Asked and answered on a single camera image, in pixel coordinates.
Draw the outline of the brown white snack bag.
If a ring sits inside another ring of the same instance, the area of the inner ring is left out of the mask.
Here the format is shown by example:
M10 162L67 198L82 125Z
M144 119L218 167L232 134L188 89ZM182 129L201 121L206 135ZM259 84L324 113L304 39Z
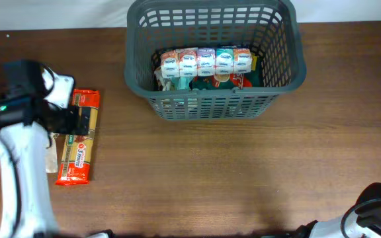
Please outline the brown white snack bag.
M172 91L174 89L174 84L168 78L162 76L161 68L157 67L154 71L155 80L157 81L157 86L159 91Z

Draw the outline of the small pale green packet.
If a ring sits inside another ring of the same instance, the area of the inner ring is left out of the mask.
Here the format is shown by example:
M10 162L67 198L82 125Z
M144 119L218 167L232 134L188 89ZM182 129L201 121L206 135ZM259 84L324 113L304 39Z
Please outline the small pale green packet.
M180 90L191 90L191 82L193 81L194 77L175 77L170 79L171 91L180 91Z

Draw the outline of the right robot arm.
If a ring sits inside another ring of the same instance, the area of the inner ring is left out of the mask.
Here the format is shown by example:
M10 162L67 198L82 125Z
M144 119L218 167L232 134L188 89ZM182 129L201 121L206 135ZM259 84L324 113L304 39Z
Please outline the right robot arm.
M119 235L381 237L381 106L252 119L100 114L90 217Z

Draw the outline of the beige paper bag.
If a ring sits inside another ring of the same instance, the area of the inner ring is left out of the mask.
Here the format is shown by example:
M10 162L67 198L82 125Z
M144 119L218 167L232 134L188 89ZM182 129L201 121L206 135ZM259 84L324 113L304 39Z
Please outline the beige paper bag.
M55 133L50 134L51 145L46 149L46 157L45 157L47 173L58 172L58 153L57 153L57 145L56 145L57 137L58 137L58 134L55 134Z

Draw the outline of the Kleenex tissue multipack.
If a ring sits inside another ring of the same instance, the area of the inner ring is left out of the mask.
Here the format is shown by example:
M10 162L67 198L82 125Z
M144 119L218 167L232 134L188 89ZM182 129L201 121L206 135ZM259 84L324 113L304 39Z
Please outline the Kleenex tissue multipack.
M179 48L164 52L157 72L167 79L250 73L256 59L248 48Z

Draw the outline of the green Nescafe coffee bag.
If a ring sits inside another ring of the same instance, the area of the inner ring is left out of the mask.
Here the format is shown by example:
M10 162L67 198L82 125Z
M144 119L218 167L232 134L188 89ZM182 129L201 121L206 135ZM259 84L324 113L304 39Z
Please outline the green Nescafe coffee bag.
M229 75L197 76L190 82L192 90L218 90L233 88L261 87L260 71L261 64L258 57L252 55L253 61L249 73L237 73Z

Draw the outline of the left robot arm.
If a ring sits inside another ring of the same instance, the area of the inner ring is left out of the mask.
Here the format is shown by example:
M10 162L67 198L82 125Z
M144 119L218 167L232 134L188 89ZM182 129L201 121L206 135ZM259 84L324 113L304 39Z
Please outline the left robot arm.
M60 237L46 172L51 134L81 130L80 109L69 103L75 79L38 61L5 63L0 96L0 237Z

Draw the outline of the San Remo spaghetti pack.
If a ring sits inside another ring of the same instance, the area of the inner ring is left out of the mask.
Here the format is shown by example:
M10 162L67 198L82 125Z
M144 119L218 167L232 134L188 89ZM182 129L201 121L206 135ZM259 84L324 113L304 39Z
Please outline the San Remo spaghetti pack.
M84 136L66 135L56 185L71 186L88 184L91 168L92 148L95 138L98 111L101 101L99 91L75 89L72 104L82 111L90 112L88 133Z

